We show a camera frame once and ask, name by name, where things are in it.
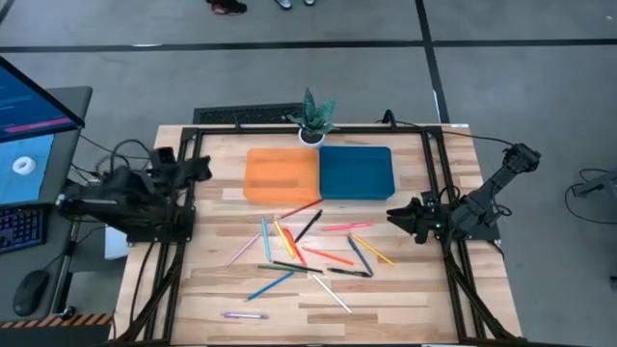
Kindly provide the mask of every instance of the orange tray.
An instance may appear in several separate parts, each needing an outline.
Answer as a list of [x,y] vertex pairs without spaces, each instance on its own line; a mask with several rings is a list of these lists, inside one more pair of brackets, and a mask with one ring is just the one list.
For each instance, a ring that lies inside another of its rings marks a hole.
[[244,197],[259,203],[306,203],[319,198],[319,152],[253,148],[247,152]]

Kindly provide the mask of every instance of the white pot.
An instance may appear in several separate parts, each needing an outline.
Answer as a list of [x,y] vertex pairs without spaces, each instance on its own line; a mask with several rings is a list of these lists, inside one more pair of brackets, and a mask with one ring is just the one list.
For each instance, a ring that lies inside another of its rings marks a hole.
[[314,144],[310,144],[306,141],[304,141],[302,139],[302,135],[300,135],[302,133],[302,128],[300,128],[300,130],[298,130],[298,139],[300,140],[300,143],[302,144],[302,146],[304,147],[312,147],[312,148],[320,148],[322,146],[324,146],[324,141],[326,140],[326,135],[321,135],[321,140],[319,140],[318,142],[314,143]]

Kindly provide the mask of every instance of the computer mouse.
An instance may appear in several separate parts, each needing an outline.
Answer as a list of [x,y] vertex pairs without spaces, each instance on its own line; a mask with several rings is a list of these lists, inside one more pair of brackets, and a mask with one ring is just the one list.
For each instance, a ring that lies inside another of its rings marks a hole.
[[25,317],[37,310],[48,281],[49,275],[43,270],[26,275],[13,297],[13,310],[16,315]]

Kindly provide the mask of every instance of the desk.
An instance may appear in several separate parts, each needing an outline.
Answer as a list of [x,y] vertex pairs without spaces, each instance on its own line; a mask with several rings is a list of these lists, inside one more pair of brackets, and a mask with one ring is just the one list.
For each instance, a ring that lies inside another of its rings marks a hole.
[[[92,96],[90,87],[54,88],[47,90],[60,102],[68,107],[80,118],[86,117],[86,111]],[[54,135],[54,141],[49,153],[47,170],[40,187],[40,198],[37,203],[54,203],[58,194],[65,187],[70,163],[77,148],[79,130]],[[39,308],[28,317],[19,317],[13,312],[13,294],[31,271],[45,266],[51,259],[60,254],[67,244],[71,223],[55,213],[51,213],[47,221],[47,239],[44,245],[19,250],[8,254],[0,254],[0,273],[4,274],[0,280],[0,321],[14,321],[23,319],[42,319],[50,311],[57,309],[60,303],[68,264],[61,259],[54,262],[47,272],[50,275]]]
[[[448,130],[469,132],[467,129]],[[177,153],[182,126],[159,127],[155,146],[174,147]],[[245,302],[248,295],[281,272],[257,270],[265,263],[263,243],[258,241],[234,264],[225,264],[252,236],[261,231],[260,219],[271,223],[276,216],[297,206],[249,203],[243,196],[246,153],[253,147],[298,147],[297,135],[206,135],[202,155],[211,156],[213,178],[196,186],[198,220],[193,240],[187,244],[175,313],[172,343],[425,343],[456,342],[451,303],[442,255],[437,242],[417,245],[412,236],[386,220],[386,210],[406,205],[412,196],[430,189],[422,142],[414,134],[331,134],[332,146],[387,146],[392,150],[396,193],[386,201],[327,200],[282,221],[297,235],[317,209],[323,216],[300,242],[356,259],[344,232],[321,231],[321,227],[373,223],[357,229],[373,247],[391,258],[390,266],[362,246],[362,253],[375,272],[372,279],[357,279],[327,273],[322,277],[351,308],[345,312],[318,283],[296,274],[261,297]],[[480,168],[470,138],[445,135],[454,184],[463,193],[482,184]],[[433,152],[436,162],[439,154]],[[440,185],[443,177],[438,166]],[[288,261],[282,240],[270,224],[273,259]],[[478,293],[513,334],[520,334],[510,286],[500,254],[486,242],[468,242]],[[148,245],[132,249],[122,280],[116,319],[119,332],[127,327],[135,282]],[[328,259],[305,253],[309,266],[339,267]],[[157,249],[148,259],[137,312],[148,299],[154,276]],[[468,334],[473,335],[469,305]],[[157,315],[155,336],[162,331],[165,303]],[[269,320],[224,319],[224,311],[256,311]]]

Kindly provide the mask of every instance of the yellow pencil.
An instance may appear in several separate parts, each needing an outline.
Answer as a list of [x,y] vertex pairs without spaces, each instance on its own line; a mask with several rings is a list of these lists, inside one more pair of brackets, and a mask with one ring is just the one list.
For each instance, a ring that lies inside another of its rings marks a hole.
[[287,248],[287,251],[289,252],[289,256],[291,256],[292,259],[295,258],[296,254],[293,252],[291,245],[289,245],[289,241],[285,237],[285,234],[282,233],[282,229],[281,229],[281,226],[279,226],[279,222],[274,221],[274,226],[277,227],[277,230],[279,231],[279,236],[281,237],[282,242],[285,244],[285,247]]
[[375,250],[374,248],[370,247],[369,244],[367,244],[364,240],[362,240],[360,237],[356,236],[356,235],[351,235],[351,237],[353,237],[354,239],[356,239],[356,241],[360,242],[363,246],[367,247],[369,251],[377,254],[377,256],[379,256],[380,258],[382,258],[383,260],[385,260],[388,264],[390,265],[394,265],[394,263],[392,262],[392,260],[388,259],[385,255],[380,254],[379,251]]

